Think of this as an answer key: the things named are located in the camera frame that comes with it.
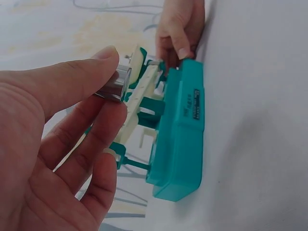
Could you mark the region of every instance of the white plastic rod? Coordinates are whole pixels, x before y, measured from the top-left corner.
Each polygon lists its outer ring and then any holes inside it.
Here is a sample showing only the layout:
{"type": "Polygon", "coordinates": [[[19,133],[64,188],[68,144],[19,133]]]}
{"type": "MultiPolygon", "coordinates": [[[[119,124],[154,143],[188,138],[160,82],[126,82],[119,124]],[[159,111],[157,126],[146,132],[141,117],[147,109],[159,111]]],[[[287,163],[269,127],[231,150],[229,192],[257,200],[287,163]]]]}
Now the white plastic rod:
{"type": "Polygon", "coordinates": [[[135,127],[138,125],[137,113],[139,112],[140,103],[148,89],[153,87],[157,73],[158,66],[156,65],[149,65],[145,70],[143,76],[139,80],[137,87],[126,103],[128,110],[127,118],[124,125],[120,129],[115,142],[125,144],[131,133],[134,131],[135,127]]]}

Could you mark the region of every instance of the metal cylinder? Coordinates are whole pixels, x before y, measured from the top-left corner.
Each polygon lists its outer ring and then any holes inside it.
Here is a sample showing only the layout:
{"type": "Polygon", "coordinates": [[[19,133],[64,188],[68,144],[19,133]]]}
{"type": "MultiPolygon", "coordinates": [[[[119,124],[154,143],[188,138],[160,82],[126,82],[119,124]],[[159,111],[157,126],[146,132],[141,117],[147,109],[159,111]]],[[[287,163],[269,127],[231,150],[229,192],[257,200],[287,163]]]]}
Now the metal cylinder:
{"type": "Polygon", "coordinates": [[[130,67],[119,64],[108,82],[95,95],[107,100],[122,102],[129,85],[130,73],[130,67]]]}

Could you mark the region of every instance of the hand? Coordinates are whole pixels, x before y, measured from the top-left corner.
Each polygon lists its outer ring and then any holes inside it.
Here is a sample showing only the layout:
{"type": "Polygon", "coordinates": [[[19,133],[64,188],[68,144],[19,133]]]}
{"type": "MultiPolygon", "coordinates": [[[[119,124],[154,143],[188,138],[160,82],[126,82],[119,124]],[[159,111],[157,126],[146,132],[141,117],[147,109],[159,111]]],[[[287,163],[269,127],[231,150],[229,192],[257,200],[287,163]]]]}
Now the hand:
{"type": "Polygon", "coordinates": [[[0,72],[0,230],[98,230],[116,189],[116,161],[102,152],[127,111],[124,104],[93,93],[118,62],[115,48],[107,47],[94,59],[0,72]],[[76,103],[41,140],[48,119],[76,103]],[[92,123],[83,142],[53,172],[92,123]],[[74,196],[91,174],[79,201],[74,196]]]}
{"type": "Polygon", "coordinates": [[[205,23],[205,0],[165,0],[156,32],[156,56],[167,69],[194,58],[205,23]]]}

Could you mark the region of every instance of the fingernail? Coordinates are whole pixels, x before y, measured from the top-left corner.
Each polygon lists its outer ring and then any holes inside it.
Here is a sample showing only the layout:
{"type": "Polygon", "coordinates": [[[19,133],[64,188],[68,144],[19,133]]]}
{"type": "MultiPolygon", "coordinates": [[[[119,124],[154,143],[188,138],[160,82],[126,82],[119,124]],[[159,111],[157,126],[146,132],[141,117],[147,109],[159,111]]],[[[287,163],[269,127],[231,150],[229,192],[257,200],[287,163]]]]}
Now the fingernail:
{"type": "Polygon", "coordinates": [[[186,51],[184,48],[179,49],[179,59],[185,59],[189,55],[189,52],[186,51]]]}
{"type": "Polygon", "coordinates": [[[95,55],[93,55],[94,59],[107,59],[111,56],[113,56],[116,53],[115,46],[107,46],[104,49],[97,52],[95,55]]]}

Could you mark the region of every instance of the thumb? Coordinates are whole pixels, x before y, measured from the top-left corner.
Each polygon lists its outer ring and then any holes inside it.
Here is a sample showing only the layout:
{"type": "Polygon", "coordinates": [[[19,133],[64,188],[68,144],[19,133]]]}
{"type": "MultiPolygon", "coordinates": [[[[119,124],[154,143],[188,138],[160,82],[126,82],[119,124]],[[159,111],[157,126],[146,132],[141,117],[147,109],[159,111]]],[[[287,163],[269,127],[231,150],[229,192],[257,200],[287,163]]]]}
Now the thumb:
{"type": "Polygon", "coordinates": [[[184,27],[179,20],[172,20],[167,24],[167,31],[170,34],[171,41],[179,59],[184,59],[190,55],[190,44],[184,27]]]}
{"type": "Polygon", "coordinates": [[[16,79],[19,87],[40,103],[45,117],[49,117],[98,91],[116,71],[118,63],[115,47],[109,46],[93,59],[20,71],[16,79]]]}

